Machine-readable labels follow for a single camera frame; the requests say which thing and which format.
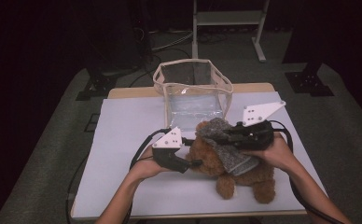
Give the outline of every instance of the wooden table edge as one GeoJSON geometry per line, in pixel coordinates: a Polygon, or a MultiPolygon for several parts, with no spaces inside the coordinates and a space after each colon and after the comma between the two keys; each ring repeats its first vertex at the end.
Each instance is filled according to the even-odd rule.
{"type": "MultiPolygon", "coordinates": [[[[164,216],[131,216],[130,220],[138,219],[179,219],[179,218],[216,218],[216,217],[272,217],[272,216],[305,216],[306,210],[262,211],[241,213],[207,213],[207,214],[182,214],[164,216]]],[[[74,217],[74,220],[95,220],[98,217],[74,217]]]]}
{"type": "MultiPolygon", "coordinates": [[[[271,83],[237,83],[233,84],[233,92],[265,92],[274,91],[271,83]]],[[[108,99],[158,97],[162,96],[153,87],[115,88],[108,93],[108,99]]]]}

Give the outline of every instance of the metal stand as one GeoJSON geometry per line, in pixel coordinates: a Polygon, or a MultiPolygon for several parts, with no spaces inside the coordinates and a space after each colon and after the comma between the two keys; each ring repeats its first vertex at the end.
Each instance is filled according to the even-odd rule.
{"type": "Polygon", "coordinates": [[[258,33],[252,37],[253,45],[258,59],[261,63],[266,62],[265,55],[259,44],[262,35],[263,25],[265,23],[270,0],[265,0],[262,10],[251,11],[208,11],[198,12],[197,0],[193,1],[193,40],[192,40],[192,58],[198,59],[198,26],[202,25],[246,25],[257,24],[258,33]]]}
{"type": "Polygon", "coordinates": [[[117,78],[106,77],[98,69],[87,69],[90,79],[83,91],[78,93],[76,101],[89,101],[91,97],[106,97],[115,88],[117,78]]]}
{"type": "Polygon", "coordinates": [[[320,61],[308,62],[302,72],[285,73],[295,93],[310,93],[311,96],[333,96],[331,89],[325,86],[317,75],[320,61]]]}

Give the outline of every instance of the teddy bear ear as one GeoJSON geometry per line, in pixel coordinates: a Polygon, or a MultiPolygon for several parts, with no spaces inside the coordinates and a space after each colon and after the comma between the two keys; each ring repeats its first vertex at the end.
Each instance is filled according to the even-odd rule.
{"type": "Polygon", "coordinates": [[[198,131],[198,130],[201,129],[202,127],[206,126],[207,124],[208,124],[208,121],[206,121],[206,120],[200,122],[200,123],[196,126],[196,131],[198,131]]]}

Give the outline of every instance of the white table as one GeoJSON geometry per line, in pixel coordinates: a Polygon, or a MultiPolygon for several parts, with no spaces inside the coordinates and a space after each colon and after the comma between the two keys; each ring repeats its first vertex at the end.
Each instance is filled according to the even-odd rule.
{"type": "MultiPolygon", "coordinates": [[[[281,100],[279,94],[273,91],[272,85],[267,83],[235,85],[234,89],[236,92],[233,93],[232,105],[227,115],[230,124],[240,121],[244,105],[281,100]],[[259,90],[264,92],[240,93],[259,90]]],[[[137,148],[149,134],[163,128],[164,125],[163,98],[152,88],[115,90],[110,92],[109,98],[117,99],[104,100],[90,155],[71,212],[71,217],[75,219],[95,219],[102,213],[127,174],[137,148]],[[131,92],[126,94],[126,97],[130,98],[122,96],[125,92],[131,92]]],[[[286,113],[286,108],[277,111],[270,119],[283,122],[291,132],[295,155],[324,189],[286,113]]],[[[193,133],[183,135],[191,137],[193,133]]],[[[188,148],[182,147],[176,154],[184,157],[187,152],[188,148]]],[[[133,201],[132,218],[305,214],[304,208],[291,191],[288,176],[275,169],[274,178],[276,196],[273,202],[259,204],[249,187],[238,186],[232,199],[223,200],[216,193],[215,178],[190,170],[184,174],[163,173],[145,180],[140,185],[133,201]]]]}

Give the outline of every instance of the teddy bear leg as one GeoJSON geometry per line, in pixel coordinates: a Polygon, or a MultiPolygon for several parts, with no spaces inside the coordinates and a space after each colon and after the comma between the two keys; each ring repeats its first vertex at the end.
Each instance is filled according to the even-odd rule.
{"type": "Polygon", "coordinates": [[[254,197],[259,203],[270,203],[276,194],[273,179],[255,183],[252,188],[254,197]]]}
{"type": "Polygon", "coordinates": [[[224,199],[230,199],[233,196],[235,182],[230,175],[220,175],[216,181],[216,192],[224,199]]]}

